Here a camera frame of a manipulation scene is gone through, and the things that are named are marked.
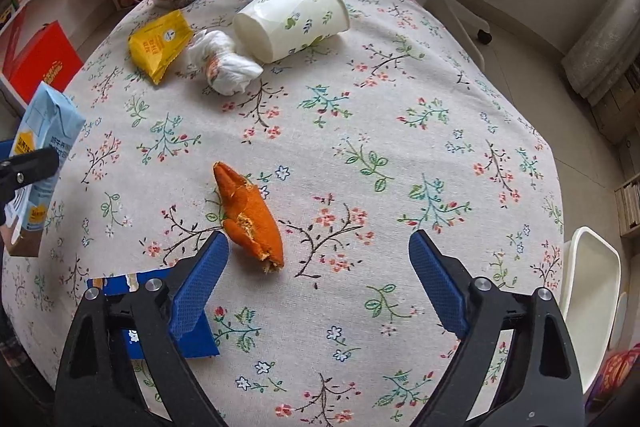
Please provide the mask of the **light blue milk carton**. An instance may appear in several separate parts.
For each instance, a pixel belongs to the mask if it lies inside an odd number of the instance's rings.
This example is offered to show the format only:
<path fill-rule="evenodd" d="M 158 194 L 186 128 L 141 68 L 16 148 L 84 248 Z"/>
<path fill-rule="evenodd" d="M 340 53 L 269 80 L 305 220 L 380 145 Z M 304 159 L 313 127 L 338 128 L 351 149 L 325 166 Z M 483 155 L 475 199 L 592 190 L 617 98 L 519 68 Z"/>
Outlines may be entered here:
<path fill-rule="evenodd" d="M 10 147 L 1 149 L 1 242 L 12 257 L 39 253 L 55 185 L 86 120 L 40 83 Z"/>

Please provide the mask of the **blue biscuit box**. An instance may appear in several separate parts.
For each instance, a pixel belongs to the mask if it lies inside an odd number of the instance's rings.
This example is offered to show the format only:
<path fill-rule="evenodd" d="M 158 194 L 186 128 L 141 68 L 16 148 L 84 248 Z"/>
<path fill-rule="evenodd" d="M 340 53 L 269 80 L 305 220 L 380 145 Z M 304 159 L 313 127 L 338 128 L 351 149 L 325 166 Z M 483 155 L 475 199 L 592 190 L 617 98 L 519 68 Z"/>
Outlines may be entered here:
<path fill-rule="evenodd" d="M 166 268 L 148 272 L 114 275 L 114 277 L 97 277 L 87 281 L 87 288 L 100 288 L 102 293 L 107 296 L 133 293 L 148 280 L 165 280 L 171 271 L 171 268 Z M 134 329 L 125 329 L 122 332 L 122 338 L 125 339 L 129 358 L 131 360 L 142 360 L 144 355 L 139 343 L 138 333 Z M 194 329 L 183 334 L 178 340 L 178 350 L 185 359 L 208 358 L 219 355 L 212 329 L 204 311 L 201 312 Z"/>

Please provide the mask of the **yellow snack packet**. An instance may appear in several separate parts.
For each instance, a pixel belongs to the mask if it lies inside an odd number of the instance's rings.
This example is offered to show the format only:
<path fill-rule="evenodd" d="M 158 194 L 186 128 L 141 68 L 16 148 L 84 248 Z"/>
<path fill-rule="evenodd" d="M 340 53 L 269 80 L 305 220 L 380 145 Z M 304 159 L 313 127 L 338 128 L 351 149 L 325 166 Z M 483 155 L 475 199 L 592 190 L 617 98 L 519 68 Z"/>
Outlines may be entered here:
<path fill-rule="evenodd" d="M 180 10 L 169 12 L 135 31 L 128 39 L 134 65 L 158 86 L 168 67 L 190 43 L 193 30 Z"/>

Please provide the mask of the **orange peel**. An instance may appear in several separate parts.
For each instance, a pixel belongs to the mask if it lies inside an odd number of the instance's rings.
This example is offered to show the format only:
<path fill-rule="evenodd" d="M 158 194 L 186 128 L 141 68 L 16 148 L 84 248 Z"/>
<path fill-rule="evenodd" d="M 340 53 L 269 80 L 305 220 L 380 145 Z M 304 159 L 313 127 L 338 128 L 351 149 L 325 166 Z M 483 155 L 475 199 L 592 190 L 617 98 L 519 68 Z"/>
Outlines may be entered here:
<path fill-rule="evenodd" d="M 215 162 L 213 174 L 229 239 L 259 261 L 266 273 L 283 269 L 280 231 L 259 188 L 222 161 Z"/>

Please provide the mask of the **white tissue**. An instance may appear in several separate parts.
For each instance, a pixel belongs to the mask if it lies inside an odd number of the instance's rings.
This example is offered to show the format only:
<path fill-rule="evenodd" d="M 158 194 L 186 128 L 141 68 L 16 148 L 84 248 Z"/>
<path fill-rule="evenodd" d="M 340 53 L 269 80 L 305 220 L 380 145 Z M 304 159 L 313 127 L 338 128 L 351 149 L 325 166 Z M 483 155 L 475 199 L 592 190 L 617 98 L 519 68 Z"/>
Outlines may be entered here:
<path fill-rule="evenodd" d="M 264 69 L 239 54 L 231 37 L 220 30 L 201 30 L 186 47 L 186 61 L 195 77 L 223 96 L 243 93 Z"/>

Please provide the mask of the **leaf pattern paper cup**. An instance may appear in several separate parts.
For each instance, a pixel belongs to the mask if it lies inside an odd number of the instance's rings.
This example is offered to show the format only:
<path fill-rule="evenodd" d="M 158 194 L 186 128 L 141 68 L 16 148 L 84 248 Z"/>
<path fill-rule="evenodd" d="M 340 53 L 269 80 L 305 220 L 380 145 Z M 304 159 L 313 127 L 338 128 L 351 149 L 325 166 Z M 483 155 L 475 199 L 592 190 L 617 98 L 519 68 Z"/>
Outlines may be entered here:
<path fill-rule="evenodd" d="M 253 0 L 232 27 L 250 54 L 273 63 L 349 30 L 350 20 L 343 0 Z"/>

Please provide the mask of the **white trash bin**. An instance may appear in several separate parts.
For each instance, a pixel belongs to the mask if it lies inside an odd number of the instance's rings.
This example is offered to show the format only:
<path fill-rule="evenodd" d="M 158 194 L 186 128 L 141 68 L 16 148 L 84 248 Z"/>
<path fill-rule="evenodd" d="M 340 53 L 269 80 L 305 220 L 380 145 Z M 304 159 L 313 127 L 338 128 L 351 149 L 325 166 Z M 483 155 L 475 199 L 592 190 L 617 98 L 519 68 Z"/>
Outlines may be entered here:
<path fill-rule="evenodd" d="M 560 309 L 583 391 L 591 388 L 608 352 L 621 278 L 616 249 L 590 228 L 576 229 L 563 246 Z"/>

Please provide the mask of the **red toy drum bag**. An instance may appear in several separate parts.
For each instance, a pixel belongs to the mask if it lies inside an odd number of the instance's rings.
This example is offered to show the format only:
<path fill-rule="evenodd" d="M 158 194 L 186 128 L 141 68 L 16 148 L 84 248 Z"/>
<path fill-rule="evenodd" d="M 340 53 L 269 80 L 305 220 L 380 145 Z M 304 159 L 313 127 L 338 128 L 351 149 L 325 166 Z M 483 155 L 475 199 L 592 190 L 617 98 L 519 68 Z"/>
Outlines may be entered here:
<path fill-rule="evenodd" d="M 599 412 L 613 399 L 639 361 L 639 353 L 640 343 L 636 343 L 631 349 L 615 352 L 606 359 L 587 399 L 588 413 Z"/>

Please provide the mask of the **red gift box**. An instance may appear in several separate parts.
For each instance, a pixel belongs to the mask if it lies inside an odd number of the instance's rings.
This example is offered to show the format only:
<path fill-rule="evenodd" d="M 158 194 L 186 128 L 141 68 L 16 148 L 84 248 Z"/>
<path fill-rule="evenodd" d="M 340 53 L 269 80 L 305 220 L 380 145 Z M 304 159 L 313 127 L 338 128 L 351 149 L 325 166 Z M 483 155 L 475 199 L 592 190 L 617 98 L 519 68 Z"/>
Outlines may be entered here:
<path fill-rule="evenodd" d="M 42 25 L 18 50 L 25 18 L 23 10 L 10 26 L 1 72 L 17 101 L 27 105 L 42 82 L 63 92 L 81 69 L 82 61 L 57 20 Z"/>

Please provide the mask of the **wooden desk with shelves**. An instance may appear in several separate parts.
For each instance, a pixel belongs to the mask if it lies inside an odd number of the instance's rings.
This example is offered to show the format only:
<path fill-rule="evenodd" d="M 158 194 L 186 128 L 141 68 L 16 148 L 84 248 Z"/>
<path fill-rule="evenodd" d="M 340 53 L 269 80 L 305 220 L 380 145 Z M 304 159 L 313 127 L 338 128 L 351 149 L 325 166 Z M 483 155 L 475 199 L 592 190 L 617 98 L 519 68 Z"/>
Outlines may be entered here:
<path fill-rule="evenodd" d="M 620 236 L 639 236 L 639 57 L 593 107 L 599 131 L 620 156 L 624 182 L 614 190 Z"/>

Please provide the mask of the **floral tablecloth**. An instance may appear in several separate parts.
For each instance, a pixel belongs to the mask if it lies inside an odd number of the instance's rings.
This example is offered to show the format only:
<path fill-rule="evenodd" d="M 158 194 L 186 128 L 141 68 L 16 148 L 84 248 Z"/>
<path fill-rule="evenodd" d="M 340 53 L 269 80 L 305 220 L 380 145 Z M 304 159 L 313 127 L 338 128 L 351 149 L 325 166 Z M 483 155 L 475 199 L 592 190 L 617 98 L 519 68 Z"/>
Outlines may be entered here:
<path fill-rule="evenodd" d="M 48 381 L 93 277 L 160 269 L 220 227 L 213 165 L 253 182 L 282 236 L 267 274 L 241 249 L 206 308 L 219 353 L 193 372 L 232 426 L 407 426 L 454 356 L 408 259 L 427 231 L 476 277 L 562 280 L 549 145 L 412 0 L 344 0 L 349 30 L 226 98 L 175 65 L 153 86 L 133 9 L 67 87 L 85 126 L 39 256 L 6 257 L 2 298 Z"/>

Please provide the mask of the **right grey curtain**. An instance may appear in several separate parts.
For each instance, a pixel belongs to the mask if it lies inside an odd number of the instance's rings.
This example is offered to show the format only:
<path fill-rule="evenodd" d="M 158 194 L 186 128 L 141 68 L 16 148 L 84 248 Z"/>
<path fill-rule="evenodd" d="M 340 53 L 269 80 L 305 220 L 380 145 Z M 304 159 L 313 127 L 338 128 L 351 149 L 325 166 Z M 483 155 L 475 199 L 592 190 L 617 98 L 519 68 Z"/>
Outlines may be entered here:
<path fill-rule="evenodd" d="M 596 106 L 639 54 L 639 0 L 608 0 L 561 64 L 570 87 Z"/>

